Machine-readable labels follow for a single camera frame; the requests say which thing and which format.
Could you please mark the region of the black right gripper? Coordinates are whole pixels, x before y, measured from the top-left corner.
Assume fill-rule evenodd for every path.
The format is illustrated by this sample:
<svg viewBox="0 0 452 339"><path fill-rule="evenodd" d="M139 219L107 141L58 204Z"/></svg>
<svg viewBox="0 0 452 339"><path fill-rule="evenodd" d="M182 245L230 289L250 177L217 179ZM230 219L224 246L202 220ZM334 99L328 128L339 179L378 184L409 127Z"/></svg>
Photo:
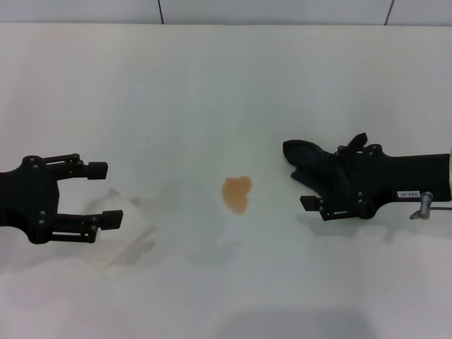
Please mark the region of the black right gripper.
<svg viewBox="0 0 452 339"><path fill-rule="evenodd" d="M450 202L449 154L391 157L380 144L340 145L336 157L358 157L350 170L350 194L301 196L308 212L323 221L367 219L395 202L420 202L428 192L433 202Z"/></svg>

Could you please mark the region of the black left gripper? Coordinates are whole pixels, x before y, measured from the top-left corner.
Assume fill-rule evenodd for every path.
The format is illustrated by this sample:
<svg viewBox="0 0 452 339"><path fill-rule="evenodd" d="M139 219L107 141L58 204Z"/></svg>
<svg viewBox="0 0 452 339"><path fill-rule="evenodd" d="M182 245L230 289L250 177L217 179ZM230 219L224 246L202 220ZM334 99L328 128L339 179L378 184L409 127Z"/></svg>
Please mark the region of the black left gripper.
<svg viewBox="0 0 452 339"><path fill-rule="evenodd" d="M122 210L94 215L57 214L58 181L106 179L106 162L85 164L78 153L55 157L25 157L20 166L1 173L1 226L24 232L33 244L95 242L99 230L117 230Z"/></svg>

